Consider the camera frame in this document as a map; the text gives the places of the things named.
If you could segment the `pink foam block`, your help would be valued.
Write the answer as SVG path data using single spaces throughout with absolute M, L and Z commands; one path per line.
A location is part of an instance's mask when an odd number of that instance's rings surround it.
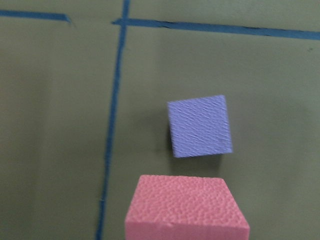
M 127 240 L 247 240 L 250 226 L 222 178 L 141 175 Z

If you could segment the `purple foam block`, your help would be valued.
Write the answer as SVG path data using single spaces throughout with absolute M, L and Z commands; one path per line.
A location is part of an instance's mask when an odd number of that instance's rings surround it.
M 174 157 L 233 152 L 224 95 L 170 101 L 167 109 Z

